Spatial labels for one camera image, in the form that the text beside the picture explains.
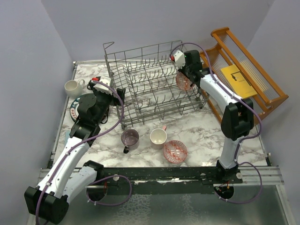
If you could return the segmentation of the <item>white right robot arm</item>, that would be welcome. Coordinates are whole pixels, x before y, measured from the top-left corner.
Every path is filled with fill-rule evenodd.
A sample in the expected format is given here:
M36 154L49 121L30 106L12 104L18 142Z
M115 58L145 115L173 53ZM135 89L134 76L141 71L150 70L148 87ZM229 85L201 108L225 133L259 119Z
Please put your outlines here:
M198 88L208 93L218 104L223 117L221 130L225 136L223 150L215 172L216 180L228 182L238 168L241 142L247 139L254 127L253 102L249 98L236 96L215 75L211 66L203 68L197 50L182 52L177 50L173 62L179 71Z

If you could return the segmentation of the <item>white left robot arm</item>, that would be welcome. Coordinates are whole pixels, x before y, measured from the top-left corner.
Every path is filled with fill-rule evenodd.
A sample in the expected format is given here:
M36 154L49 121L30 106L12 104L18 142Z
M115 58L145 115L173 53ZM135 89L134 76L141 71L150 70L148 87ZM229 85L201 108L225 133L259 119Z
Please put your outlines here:
M71 174L94 140L113 130L111 127L101 132L100 123L109 106L124 106L125 92L125 89L109 89L108 93L94 89L80 96L78 116L63 152L37 186L28 187L24 193L28 211L35 215L37 225L40 219L59 224L70 203L88 184L98 185L103 181L103 166L98 163L88 163L74 177Z

